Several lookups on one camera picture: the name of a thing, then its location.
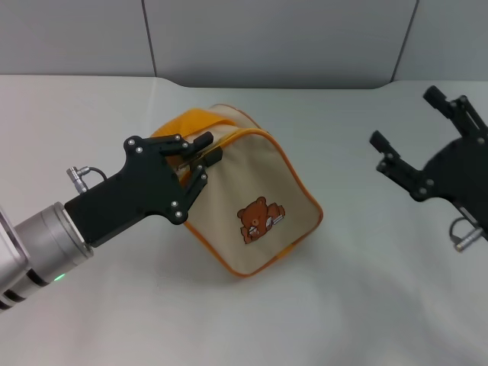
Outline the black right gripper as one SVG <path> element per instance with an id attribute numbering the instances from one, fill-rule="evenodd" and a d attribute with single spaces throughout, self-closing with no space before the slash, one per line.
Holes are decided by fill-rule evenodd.
<path id="1" fill-rule="evenodd" d="M 418 171 L 376 130 L 369 142 L 383 155 L 377 170 L 408 191 L 414 201 L 430 198 L 448 201 L 486 239 L 487 125 L 466 95 L 449 101 L 432 85 L 423 98 L 452 122 L 462 138 L 449 143 Z"/>

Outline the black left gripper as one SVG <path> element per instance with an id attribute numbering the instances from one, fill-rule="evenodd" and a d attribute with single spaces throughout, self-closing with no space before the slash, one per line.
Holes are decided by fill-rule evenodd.
<path id="1" fill-rule="evenodd" d="M 124 141 L 126 160 L 123 168 L 87 192 L 64 204 L 67 214 L 86 243 L 99 247 L 124 230 L 151 215 L 169 217 L 180 224 L 208 181 L 207 169 L 223 158 L 215 147 L 203 151 L 214 141 L 211 132 L 188 142 L 180 134 Z M 168 156 L 182 156 L 189 167 L 184 191 Z M 175 216 L 172 202 L 183 208 Z"/>

